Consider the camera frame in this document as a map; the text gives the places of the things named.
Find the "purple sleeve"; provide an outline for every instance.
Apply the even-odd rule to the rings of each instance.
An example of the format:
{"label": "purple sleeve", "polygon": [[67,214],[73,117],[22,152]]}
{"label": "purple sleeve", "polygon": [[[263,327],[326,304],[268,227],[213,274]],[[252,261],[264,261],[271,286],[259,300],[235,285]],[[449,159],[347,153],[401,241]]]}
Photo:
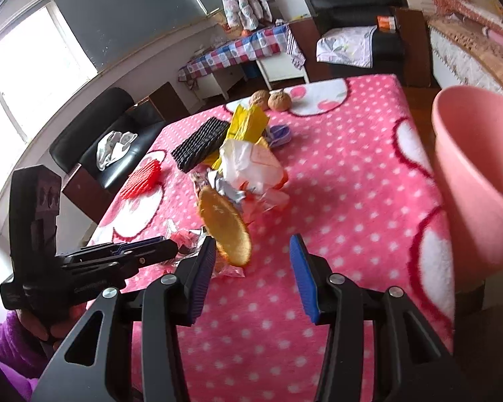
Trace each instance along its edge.
{"label": "purple sleeve", "polygon": [[39,378],[48,360],[26,342],[23,328],[14,311],[0,324],[0,362],[24,376]]}

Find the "wooden floor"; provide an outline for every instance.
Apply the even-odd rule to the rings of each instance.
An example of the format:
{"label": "wooden floor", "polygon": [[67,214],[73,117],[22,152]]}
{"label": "wooden floor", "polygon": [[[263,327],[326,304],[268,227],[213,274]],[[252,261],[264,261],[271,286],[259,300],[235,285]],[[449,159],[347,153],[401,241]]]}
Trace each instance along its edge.
{"label": "wooden floor", "polygon": [[[303,79],[284,80],[281,82],[272,83],[272,88],[283,89],[298,84],[303,84]],[[251,96],[255,91],[267,89],[267,85],[261,77],[249,79],[248,81],[241,80],[232,89],[229,90],[229,101],[226,101],[223,96],[217,95],[207,100],[205,106],[201,109],[208,110],[216,106],[221,106],[227,102]],[[440,92],[438,88],[403,88],[404,94],[408,100],[410,112],[415,121],[417,130],[419,131],[423,146],[432,161],[434,156],[435,135],[432,130],[432,122],[430,120],[432,112],[432,102]]]}

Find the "person's hand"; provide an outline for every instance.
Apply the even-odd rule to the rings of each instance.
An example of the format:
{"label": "person's hand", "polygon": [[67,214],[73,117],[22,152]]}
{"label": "person's hand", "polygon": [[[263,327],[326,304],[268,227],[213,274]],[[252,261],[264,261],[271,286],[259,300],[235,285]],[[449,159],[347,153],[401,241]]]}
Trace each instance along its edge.
{"label": "person's hand", "polygon": [[[85,311],[86,304],[71,307],[69,309],[69,318],[67,320],[58,322],[50,327],[50,334],[52,334],[53,337],[59,339],[52,345],[54,350],[59,348],[62,340],[67,336],[67,334],[69,334],[69,331],[72,330],[76,322],[78,322],[78,319],[82,317]],[[21,325],[26,328],[31,334],[35,335],[35,337],[43,341],[47,341],[49,339],[49,334],[44,325],[30,311],[17,310],[16,313],[19,317]]]}

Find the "desk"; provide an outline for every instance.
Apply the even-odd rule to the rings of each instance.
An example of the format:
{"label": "desk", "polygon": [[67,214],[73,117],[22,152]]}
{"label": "desk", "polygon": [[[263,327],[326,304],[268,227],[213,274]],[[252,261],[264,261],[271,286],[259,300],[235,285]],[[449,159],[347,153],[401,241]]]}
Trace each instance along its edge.
{"label": "desk", "polygon": [[[291,142],[274,150],[288,173],[283,190],[290,205],[250,225],[253,254],[245,278],[213,279],[196,325],[178,328],[192,400],[314,397],[327,328],[313,326],[302,309],[288,257],[289,238],[297,232],[311,253],[361,287],[402,287],[452,347],[447,223],[406,98],[391,75],[355,77],[347,84],[346,101],[325,114],[268,112],[271,125],[288,124],[293,131]],[[163,235],[170,218],[178,228],[201,226],[191,179],[169,153],[211,116],[231,119],[221,106],[162,130],[146,157],[162,160],[164,189],[138,201],[116,198],[92,244]],[[141,269],[127,290],[146,287],[163,270]],[[137,325],[132,349],[137,386],[140,331]],[[365,326],[365,337],[362,395],[371,400],[371,326]]]}

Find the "metal screw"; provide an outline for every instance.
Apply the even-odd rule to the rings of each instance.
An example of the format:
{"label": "metal screw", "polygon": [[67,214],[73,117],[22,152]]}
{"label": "metal screw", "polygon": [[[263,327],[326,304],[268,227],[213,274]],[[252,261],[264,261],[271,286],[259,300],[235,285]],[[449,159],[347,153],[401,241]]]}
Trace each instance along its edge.
{"label": "metal screw", "polygon": [[341,284],[344,284],[344,282],[346,281],[346,278],[344,276],[342,276],[340,273],[333,273],[330,275],[330,282],[332,284],[336,284],[336,285],[341,285]]}
{"label": "metal screw", "polygon": [[175,284],[177,282],[177,277],[173,275],[173,273],[168,273],[160,279],[160,282],[166,286],[170,286],[171,284]]}
{"label": "metal screw", "polygon": [[102,292],[102,297],[106,299],[113,298],[115,295],[117,295],[117,289],[115,287],[108,287]]}
{"label": "metal screw", "polygon": [[402,297],[404,295],[404,290],[397,286],[389,287],[388,292],[389,296],[392,297]]}

